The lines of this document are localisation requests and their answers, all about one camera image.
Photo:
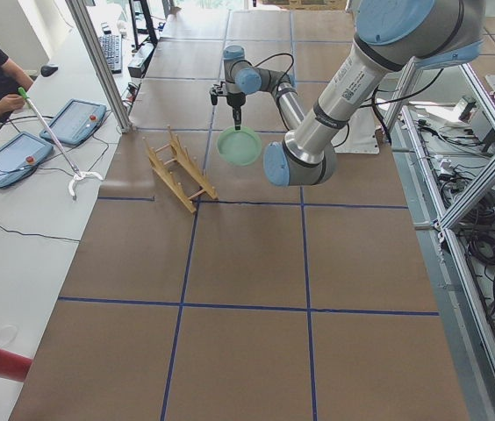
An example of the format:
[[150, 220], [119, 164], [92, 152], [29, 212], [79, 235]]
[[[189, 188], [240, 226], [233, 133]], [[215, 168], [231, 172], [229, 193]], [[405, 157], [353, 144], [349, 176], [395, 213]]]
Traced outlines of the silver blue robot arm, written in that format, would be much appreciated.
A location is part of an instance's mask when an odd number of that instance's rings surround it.
[[334, 136], [384, 77], [408, 61], [425, 69], [473, 61], [481, 51], [484, 17], [483, 1], [362, 1], [349, 56], [310, 111], [299, 107], [287, 72], [252, 65], [241, 46], [224, 50], [224, 79], [211, 87], [211, 101], [224, 97], [239, 129], [246, 97], [270, 93], [289, 131], [266, 147], [265, 175], [276, 186], [321, 184], [336, 169]]

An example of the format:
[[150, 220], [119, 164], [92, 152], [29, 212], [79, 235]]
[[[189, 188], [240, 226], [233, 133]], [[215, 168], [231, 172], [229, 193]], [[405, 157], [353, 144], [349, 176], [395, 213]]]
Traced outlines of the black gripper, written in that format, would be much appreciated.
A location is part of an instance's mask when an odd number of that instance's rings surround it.
[[241, 107], [244, 105], [244, 93], [228, 92], [226, 95], [226, 102], [233, 108], [234, 129], [240, 130], [242, 123]]

